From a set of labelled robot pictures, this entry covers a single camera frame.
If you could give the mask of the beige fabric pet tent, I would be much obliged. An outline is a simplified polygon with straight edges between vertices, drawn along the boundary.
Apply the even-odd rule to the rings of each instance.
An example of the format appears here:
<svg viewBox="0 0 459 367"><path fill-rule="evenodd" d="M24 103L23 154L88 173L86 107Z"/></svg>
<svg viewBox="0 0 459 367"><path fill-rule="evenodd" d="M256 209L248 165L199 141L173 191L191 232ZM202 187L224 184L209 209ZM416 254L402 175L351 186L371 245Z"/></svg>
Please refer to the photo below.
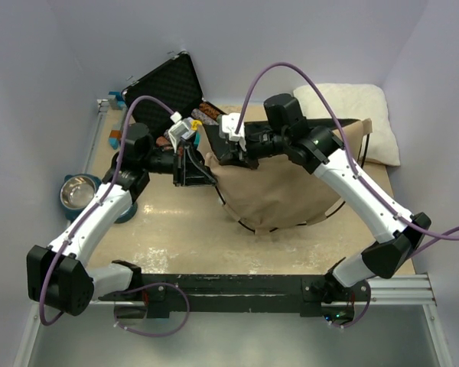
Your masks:
<svg viewBox="0 0 459 367"><path fill-rule="evenodd" d="M217 179L229 206L257 231L311 225L326 219L341 197L286 155L264 158L256 170L222 166L210 146L207 125L200 126L197 150Z"/></svg>

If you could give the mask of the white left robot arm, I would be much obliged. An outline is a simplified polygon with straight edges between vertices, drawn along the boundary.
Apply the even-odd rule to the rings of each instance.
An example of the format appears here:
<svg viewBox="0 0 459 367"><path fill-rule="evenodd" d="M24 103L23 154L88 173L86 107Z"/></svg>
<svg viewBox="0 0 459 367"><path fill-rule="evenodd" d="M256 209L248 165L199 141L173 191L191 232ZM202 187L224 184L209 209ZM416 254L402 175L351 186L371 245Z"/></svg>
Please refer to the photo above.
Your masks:
<svg viewBox="0 0 459 367"><path fill-rule="evenodd" d="M95 271L86 267L110 227L136 203L151 173L172 175L177 187L216 184L194 147L201 125L192 118L172 125L168 150L156 145L146 125L125 128L119 152L85 209L49 245L36 245L27 254L28 295L39 303L42 323L49 323L46 307L77 316L107 294L119 293L126 300L142 294L143 281L132 265L115 261Z"/></svg>

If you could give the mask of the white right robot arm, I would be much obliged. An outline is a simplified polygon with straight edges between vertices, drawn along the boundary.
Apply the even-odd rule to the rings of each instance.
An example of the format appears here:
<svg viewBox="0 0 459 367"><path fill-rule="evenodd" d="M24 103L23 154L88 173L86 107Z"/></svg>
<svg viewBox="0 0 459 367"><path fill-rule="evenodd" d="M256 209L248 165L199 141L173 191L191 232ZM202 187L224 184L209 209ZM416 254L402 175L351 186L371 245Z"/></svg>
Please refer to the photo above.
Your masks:
<svg viewBox="0 0 459 367"><path fill-rule="evenodd" d="M260 158L284 154L309 174L325 182L355 211L371 231L374 243L336 263L326 274L325 290L343 300L353 286L369 278L389 279L419 247L431 220L394 202L347 155L343 138L328 127L306 119L299 101L282 93L264 102L269 128L252 138L241 114L220 115L220 137L229 145L229 159L255 166Z"/></svg>

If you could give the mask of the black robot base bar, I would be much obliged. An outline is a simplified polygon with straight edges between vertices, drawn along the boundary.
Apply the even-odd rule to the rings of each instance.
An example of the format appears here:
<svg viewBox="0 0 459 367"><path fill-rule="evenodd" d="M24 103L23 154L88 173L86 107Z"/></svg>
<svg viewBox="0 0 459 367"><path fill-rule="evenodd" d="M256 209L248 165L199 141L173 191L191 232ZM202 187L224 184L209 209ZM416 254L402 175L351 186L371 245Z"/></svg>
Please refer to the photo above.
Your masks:
<svg viewBox="0 0 459 367"><path fill-rule="evenodd" d="M371 298L360 281L351 288L336 285L328 275L141 274L127 293L100 298L120 306L145 306L147 317L171 313L297 313L321 317L326 306L351 306Z"/></svg>

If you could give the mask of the teal double pet bowl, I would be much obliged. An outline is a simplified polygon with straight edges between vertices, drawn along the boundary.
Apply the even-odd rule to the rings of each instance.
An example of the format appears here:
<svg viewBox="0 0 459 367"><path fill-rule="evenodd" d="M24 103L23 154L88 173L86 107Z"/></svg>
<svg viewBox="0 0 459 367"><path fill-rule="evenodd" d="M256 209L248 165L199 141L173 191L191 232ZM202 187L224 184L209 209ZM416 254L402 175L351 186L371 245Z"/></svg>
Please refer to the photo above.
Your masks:
<svg viewBox="0 0 459 367"><path fill-rule="evenodd" d="M68 174L59 191L59 201L66 219L73 222L87 207L102 181L91 174Z"/></svg>

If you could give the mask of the red poker chip roll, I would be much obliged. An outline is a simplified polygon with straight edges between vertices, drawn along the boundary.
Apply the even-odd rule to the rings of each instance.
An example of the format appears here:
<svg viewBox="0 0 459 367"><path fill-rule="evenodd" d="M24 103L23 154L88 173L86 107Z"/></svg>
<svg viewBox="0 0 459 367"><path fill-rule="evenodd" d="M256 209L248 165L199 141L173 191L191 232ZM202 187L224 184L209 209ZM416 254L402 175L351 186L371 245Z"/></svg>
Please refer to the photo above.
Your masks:
<svg viewBox="0 0 459 367"><path fill-rule="evenodd" d="M223 112L216 106L211 105L208 102L201 102L197 108L195 108L191 116L193 119L201 121L204 125L218 125L218 118Z"/></svg>

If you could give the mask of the yellow big blind button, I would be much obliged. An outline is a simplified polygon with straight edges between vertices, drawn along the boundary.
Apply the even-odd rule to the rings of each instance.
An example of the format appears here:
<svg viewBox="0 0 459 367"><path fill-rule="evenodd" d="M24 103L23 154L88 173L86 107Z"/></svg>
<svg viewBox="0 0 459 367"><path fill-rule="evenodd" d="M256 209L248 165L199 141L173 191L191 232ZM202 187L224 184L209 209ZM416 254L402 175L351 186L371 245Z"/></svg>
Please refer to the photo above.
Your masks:
<svg viewBox="0 0 459 367"><path fill-rule="evenodd" d="M202 125L203 123L200 120L192 120L190 123L190 130L193 132L197 132L198 128Z"/></svg>

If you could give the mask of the black poker chip case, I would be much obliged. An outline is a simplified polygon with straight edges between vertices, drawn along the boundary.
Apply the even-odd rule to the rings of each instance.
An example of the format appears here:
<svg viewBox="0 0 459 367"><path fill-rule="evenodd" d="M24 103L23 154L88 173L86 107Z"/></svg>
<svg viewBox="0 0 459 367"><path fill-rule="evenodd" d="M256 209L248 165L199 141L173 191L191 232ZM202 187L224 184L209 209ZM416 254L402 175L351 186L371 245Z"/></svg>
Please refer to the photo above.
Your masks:
<svg viewBox="0 0 459 367"><path fill-rule="evenodd" d="M202 103L222 112L204 98L193 61L186 51L165 61L122 91L127 106L140 96L155 97L184 118L190 117ZM155 102L139 102L132 117L137 123L146 125L153 138L161 137L172 125L168 112Z"/></svg>

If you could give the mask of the orange and teal toy block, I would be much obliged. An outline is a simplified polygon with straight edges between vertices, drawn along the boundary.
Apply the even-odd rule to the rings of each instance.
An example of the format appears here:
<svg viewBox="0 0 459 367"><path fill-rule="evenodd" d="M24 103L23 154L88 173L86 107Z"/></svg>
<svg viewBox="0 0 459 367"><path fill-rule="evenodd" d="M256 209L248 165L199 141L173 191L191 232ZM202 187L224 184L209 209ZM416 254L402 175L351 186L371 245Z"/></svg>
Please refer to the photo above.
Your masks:
<svg viewBox="0 0 459 367"><path fill-rule="evenodd" d="M127 113L127 106L120 92L110 91L108 94L108 102L110 108L114 111L119 111L119 120L115 123L109 134L108 143L113 149L118 149L122 138L122 131L124 127L125 115Z"/></svg>

